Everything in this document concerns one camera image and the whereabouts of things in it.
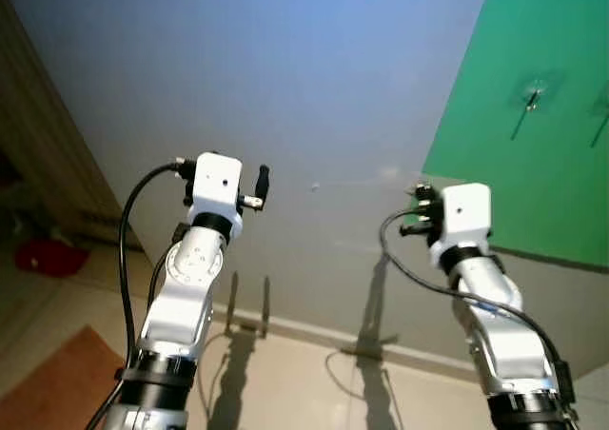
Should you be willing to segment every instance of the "black cable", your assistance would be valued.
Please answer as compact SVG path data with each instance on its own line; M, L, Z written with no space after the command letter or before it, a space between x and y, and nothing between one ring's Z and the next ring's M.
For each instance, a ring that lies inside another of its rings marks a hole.
M156 294L156 284L159 281L159 275L161 274L161 270L163 269L163 265L165 265L165 259L167 258L167 254L171 250L174 244L170 244L163 255L159 258L158 262L154 266L154 270L152 270L152 279L150 280L150 285L148 286L148 298L146 302L146 313L150 310L152 306L152 302L154 301L154 296Z
M101 404L101 406L99 408L97 408L97 411L95 411L95 414L88 422L86 430L94 430L97 427L97 424L99 423L99 421L107 413L107 411L112 406L114 401L118 398L119 394L121 393L122 388L123 388L123 380L119 380L118 382L116 382L116 384L114 384L114 388L112 388L112 390L110 391L110 393L108 394L108 396L106 397L104 402Z
M543 341L543 344L548 350L548 354L550 357L549 361L551 363L560 362L559 351L552 342L552 340L550 340L548 334L545 333L545 330L543 330L541 326L533 319L531 319L531 317L528 316L526 313L523 313L522 311L519 311L518 309L513 308L508 304L494 302L492 300L485 299L484 297L480 297L476 294L472 294L469 292L460 292L459 290L453 290L441 285L430 283L429 281L417 276L413 271L409 270L406 265L400 262L400 260L391 251L389 251L386 239L386 231L391 225L391 223L407 214L416 213L417 211L413 209L403 209L400 211L396 211L395 213L388 216L381 224L381 228L379 229L379 240L381 241L381 249L383 250L383 254L387 257L387 259L389 259L391 263L393 263L404 275L406 275L406 277L408 277L410 280L414 281L418 285L421 285L422 287L426 288L427 290L431 290L433 292L437 292L443 295L449 295L456 299L473 301L478 304L480 309L483 309L485 311L492 312L493 310L500 309L506 313L509 313L516 319L522 321L523 323L531 327L540 336L541 340ZM502 314L501 312L498 312L498 314L506 317L506 315Z
M151 170L140 182L131 190L129 198L123 208L121 223L118 227L118 271L121 283L121 298L123 299L123 311L125 313L125 328L127 330L127 357L125 368L130 368L133 363L133 351L135 350L135 326L133 323L133 312L131 310L131 298L129 296L129 282L127 274L127 229L129 213L135 204L135 199L140 194L145 185L157 175L165 171L178 171L180 165L176 162L157 166Z
M119 269L119 280L121 287L121 298L123 300L123 312L125 313L125 329L127 331L127 354L125 357L125 369L128 369L133 364L135 351L135 324L133 322L133 311L131 309L131 298L129 296L129 284L128 284L128 271L127 271L127 230L129 214L135 199L142 191L145 185L147 185L151 179L155 176L160 175L166 171L178 171L180 164L173 162L165 164L163 166L157 166L152 171L147 173L142 180L131 190L125 207L123 208L123 214L121 215L121 223L118 227L118 269ZM91 420L88 422L86 430L93 430L102 417L107 413L109 408L112 406L116 398L120 395L121 389L123 388L123 381L119 380L114 385L114 388L109 393L108 397L104 400L101 406L97 409Z

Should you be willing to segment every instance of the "black knob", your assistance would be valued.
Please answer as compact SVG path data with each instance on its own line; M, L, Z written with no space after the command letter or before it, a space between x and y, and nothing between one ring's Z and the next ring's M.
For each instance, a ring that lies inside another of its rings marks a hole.
M268 194L268 173L270 169L268 166L260 166L260 172L258 174L258 181L256 181L256 187L254 189L254 194L257 198L262 199L264 202L266 200L266 195Z
M192 190L194 189L194 182L192 180L188 180L187 181L187 185L185 188L185 196L184 199L182 200L182 203L184 204L184 206L192 206L193 200L192 200Z
M433 225L431 223L417 223L411 225L400 225L400 235L403 237L408 235L423 235L431 232Z

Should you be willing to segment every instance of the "red object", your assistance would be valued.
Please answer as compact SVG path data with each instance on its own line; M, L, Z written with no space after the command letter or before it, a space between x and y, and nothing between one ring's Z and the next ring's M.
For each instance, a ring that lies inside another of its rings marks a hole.
M56 240L30 240L15 253L15 264L22 270L63 277L73 275L85 263L88 251Z

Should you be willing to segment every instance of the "white wall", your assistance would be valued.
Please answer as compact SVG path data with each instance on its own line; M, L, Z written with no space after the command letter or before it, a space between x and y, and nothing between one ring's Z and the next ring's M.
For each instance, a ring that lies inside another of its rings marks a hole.
M218 300L239 270L238 305L259 309L267 275L272 314L358 331L377 227L422 167L483 0L13 1L119 202L174 155L239 157L243 188L270 165L266 211L246 214ZM183 219L182 196L166 177L138 203L133 225L151 258ZM422 243L402 243L404 257L443 282ZM606 359L589 330L606 328L607 280L510 264L577 368ZM566 297L558 312L548 294L556 282ZM383 334L467 358L449 303L393 270Z

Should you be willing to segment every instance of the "wooden door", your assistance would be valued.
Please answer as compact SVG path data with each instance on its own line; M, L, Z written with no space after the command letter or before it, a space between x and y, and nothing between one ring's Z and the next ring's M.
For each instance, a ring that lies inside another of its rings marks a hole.
M64 230L114 241L120 207L10 0L0 42L0 149Z

